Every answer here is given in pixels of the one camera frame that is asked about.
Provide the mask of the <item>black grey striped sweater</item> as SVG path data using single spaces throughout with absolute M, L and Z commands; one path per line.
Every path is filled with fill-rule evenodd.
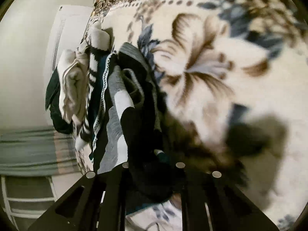
M 128 163 L 120 180 L 128 192 L 127 214 L 168 201 L 174 192 L 171 162 L 148 64 L 138 48 L 124 43 L 100 58 L 98 73 L 93 98 L 101 100 L 101 109 L 91 111 L 100 127 L 92 135 L 95 172 Z

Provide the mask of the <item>folded white clothes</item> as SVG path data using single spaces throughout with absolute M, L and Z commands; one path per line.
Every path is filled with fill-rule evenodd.
M 87 53 L 65 49 L 59 58 L 59 110 L 66 123 L 80 126 L 86 112 L 89 57 Z

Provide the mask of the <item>green striped curtain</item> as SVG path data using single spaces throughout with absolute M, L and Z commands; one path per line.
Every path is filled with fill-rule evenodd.
M 1 131 L 1 175 L 41 177 L 79 171 L 72 135 L 53 127 Z

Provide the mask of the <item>dark green velvet duvet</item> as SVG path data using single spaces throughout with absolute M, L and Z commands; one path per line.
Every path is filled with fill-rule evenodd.
M 57 69 L 53 72 L 45 93 L 45 110 L 50 111 L 50 117 L 54 129 L 61 134 L 72 134 L 73 124 L 68 124 L 62 119 L 62 114 L 59 109 L 60 82 Z

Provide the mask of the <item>floral bed blanket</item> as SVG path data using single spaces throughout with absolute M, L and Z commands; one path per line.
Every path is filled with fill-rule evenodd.
M 190 123 L 224 164 L 235 155 L 227 126 L 236 105 L 249 124 L 288 128 L 266 213 L 279 230 L 307 230 L 307 12 L 298 0 L 142 0 L 93 16 L 115 45 L 137 44 L 160 75 L 167 111 Z

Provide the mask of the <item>black white FUSION garment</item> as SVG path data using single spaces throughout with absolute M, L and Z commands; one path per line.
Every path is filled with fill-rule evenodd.
M 76 138 L 75 148 L 81 151 L 91 144 L 94 151 L 97 147 L 98 134 L 106 112 L 105 93 L 108 88 L 110 70 L 110 35 L 101 29 L 101 23 L 94 22 L 88 30 L 89 68 L 86 116 Z

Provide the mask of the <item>white bed headboard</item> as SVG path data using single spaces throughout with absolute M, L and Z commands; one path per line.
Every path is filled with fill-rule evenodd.
M 58 8 L 50 31 L 45 55 L 45 70 L 52 74 L 62 51 L 75 50 L 84 35 L 92 8 L 77 5 L 61 5 Z

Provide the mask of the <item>window frame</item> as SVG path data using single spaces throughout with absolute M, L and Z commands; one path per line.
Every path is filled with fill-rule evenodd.
M 1 208 L 17 230 L 28 230 L 56 201 L 50 177 L 1 176 Z

